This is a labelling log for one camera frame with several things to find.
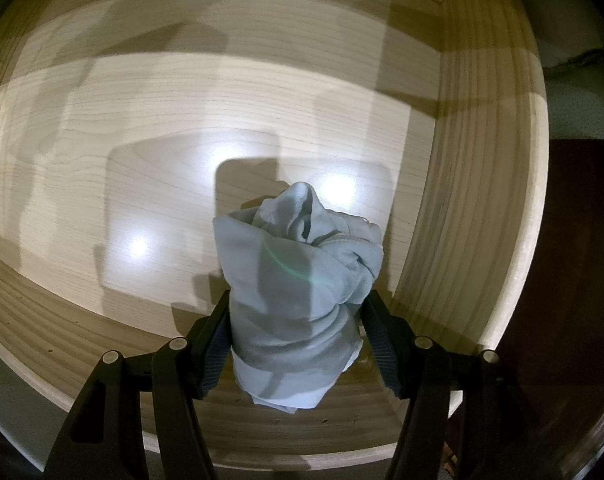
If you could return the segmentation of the pale blue-grey underwear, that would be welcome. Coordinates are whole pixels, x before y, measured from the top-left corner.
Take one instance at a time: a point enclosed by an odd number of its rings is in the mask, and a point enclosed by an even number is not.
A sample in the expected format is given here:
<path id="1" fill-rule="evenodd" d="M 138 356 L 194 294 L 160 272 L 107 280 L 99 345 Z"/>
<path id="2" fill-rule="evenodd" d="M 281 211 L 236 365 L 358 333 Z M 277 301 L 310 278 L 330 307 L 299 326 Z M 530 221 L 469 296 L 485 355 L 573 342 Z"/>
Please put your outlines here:
<path id="1" fill-rule="evenodd" d="M 381 271 L 380 227 L 298 182 L 213 229 L 238 386 L 273 410 L 316 408 L 362 350 L 356 317 Z"/>

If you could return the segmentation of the light wooden drawer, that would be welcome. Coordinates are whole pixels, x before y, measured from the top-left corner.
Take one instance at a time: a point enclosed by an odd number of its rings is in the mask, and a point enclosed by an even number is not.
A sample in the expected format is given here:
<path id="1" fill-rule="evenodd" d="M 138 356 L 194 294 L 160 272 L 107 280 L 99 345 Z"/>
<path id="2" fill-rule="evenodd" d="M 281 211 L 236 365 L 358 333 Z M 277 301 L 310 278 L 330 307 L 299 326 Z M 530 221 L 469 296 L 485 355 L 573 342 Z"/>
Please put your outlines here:
<path id="1" fill-rule="evenodd" d="M 494 347 L 547 167 L 521 0 L 9 0 L 0 358 L 62 415 L 105 351 L 209 313 L 213 219 L 296 181 L 380 226 L 394 314 Z"/>

